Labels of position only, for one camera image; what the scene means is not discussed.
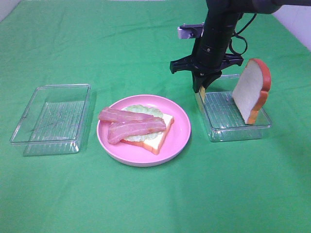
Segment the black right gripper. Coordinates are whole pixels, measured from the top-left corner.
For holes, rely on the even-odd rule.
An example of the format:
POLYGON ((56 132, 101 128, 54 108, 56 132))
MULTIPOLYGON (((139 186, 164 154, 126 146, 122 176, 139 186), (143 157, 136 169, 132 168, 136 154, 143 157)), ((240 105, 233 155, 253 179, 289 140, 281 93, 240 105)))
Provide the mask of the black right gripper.
POLYGON ((192 71, 192 88, 198 93, 200 87, 208 88, 222 75, 222 70, 232 65, 241 66, 243 58, 238 54, 226 53, 227 47, 197 47, 192 54, 170 62, 172 74, 178 71, 192 71))

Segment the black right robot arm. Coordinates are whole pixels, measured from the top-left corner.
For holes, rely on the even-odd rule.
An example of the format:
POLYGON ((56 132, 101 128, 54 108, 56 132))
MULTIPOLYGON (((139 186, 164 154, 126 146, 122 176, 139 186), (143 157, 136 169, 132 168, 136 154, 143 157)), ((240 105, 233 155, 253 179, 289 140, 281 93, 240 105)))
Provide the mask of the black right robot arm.
POLYGON ((223 69, 243 63, 241 54, 226 50, 231 47, 231 38, 237 36, 236 24, 244 13, 272 14, 282 5, 295 4, 292 0, 208 0, 204 23, 177 28, 180 39, 193 38, 195 42, 191 55, 170 62, 171 73, 191 71, 194 92, 207 88, 223 69))

